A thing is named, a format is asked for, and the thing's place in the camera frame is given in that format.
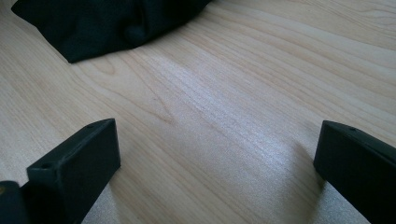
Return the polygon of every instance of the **black fabric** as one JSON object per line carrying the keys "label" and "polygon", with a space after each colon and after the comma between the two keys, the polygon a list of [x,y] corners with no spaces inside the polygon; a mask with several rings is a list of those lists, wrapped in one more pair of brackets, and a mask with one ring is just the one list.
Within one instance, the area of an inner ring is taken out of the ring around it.
{"label": "black fabric", "polygon": [[32,23],[70,63],[133,49],[187,22],[210,0],[19,0]]}

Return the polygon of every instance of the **black plastic piece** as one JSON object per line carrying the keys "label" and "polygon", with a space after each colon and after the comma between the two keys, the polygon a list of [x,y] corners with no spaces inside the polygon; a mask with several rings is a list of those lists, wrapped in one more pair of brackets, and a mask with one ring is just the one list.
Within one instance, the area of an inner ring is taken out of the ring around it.
{"label": "black plastic piece", "polygon": [[396,223],[396,148],[324,120],[314,166],[372,223]]}
{"label": "black plastic piece", "polygon": [[85,126],[27,168],[21,193],[30,222],[80,223],[119,168],[116,121]]}

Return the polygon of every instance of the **wood grain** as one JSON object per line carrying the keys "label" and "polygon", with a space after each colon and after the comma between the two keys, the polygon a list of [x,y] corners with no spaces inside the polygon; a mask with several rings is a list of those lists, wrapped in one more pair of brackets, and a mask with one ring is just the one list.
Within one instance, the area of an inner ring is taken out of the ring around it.
{"label": "wood grain", "polygon": [[0,2],[0,179],[115,118],[85,223],[366,223],[315,172],[321,122],[396,146],[396,2],[216,0],[144,47],[68,64]]}

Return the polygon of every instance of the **black object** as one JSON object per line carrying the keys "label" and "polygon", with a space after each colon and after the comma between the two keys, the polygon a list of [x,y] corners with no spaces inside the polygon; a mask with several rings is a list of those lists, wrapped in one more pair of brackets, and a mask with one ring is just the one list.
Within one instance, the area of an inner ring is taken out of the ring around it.
{"label": "black object", "polygon": [[396,148],[323,121],[314,166],[372,223],[396,223]]}
{"label": "black object", "polygon": [[12,11],[33,24],[70,63],[133,49],[196,16],[210,0],[18,0]]}
{"label": "black object", "polygon": [[119,168],[116,121],[87,125],[30,165],[21,190],[0,182],[0,223],[80,223]]}

